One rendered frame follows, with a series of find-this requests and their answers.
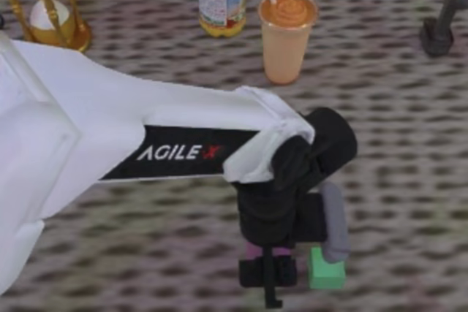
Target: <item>hourglass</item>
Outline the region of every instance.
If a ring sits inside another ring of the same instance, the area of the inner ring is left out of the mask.
[[[82,19],[76,0],[69,0],[71,11],[58,0],[38,0],[31,9],[29,20],[25,18],[19,0],[10,0],[10,4],[25,40],[82,52],[88,48],[91,29]]]

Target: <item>hourglass base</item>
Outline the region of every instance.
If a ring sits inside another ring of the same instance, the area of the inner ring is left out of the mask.
[[[79,28],[77,27],[75,30],[75,35],[72,38],[72,41],[68,45],[69,49],[73,50],[78,50],[81,53],[85,52],[88,48],[89,45],[91,44],[91,38],[92,38],[92,33],[91,33],[91,27],[85,22],[83,22],[83,27]],[[40,44],[49,44],[49,43],[42,43],[40,40],[37,40],[37,38],[34,38],[34,42],[40,43]]]

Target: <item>woven table surface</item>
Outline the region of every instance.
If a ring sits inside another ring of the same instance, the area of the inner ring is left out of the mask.
[[[288,312],[468,311],[468,12],[450,55],[427,58],[422,19],[442,0],[316,0],[300,80],[266,81],[256,5],[231,39],[207,36],[197,0],[80,0],[87,56],[148,80],[267,88],[296,110],[339,111],[359,141],[336,173],[352,254],[339,291],[310,290],[306,247]],[[31,0],[23,0],[26,8]],[[0,9],[8,9],[0,0]],[[7,33],[19,25],[5,10]],[[221,178],[95,185],[57,216],[1,312],[264,311],[238,284],[244,245],[235,192]]]

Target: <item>red x logo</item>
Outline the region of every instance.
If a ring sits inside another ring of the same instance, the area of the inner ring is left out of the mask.
[[[216,152],[219,150],[220,146],[210,145],[208,146],[208,150],[203,151],[203,158],[204,159],[214,159],[216,156]]]

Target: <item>white robot link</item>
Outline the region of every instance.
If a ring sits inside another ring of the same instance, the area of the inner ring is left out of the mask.
[[[238,190],[241,232],[250,246],[289,252],[295,242],[318,239],[325,260],[343,261],[341,194],[331,184],[314,197],[299,194],[356,152],[351,128],[332,110],[303,117],[258,88],[141,80],[79,52],[13,41],[0,31],[0,294],[18,278],[44,220],[96,182],[221,175]],[[287,203],[289,212],[258,210],[258,186],[271,186],[271,203]],[[313,219],[297,210],[307,204],[301,201],[315,206]],[[291,278],[272,278],[278,276],[273,264],[263,278],[245,266],[242,285],[264,286],[267,308],[278,305],[274,286],[291,285]]]

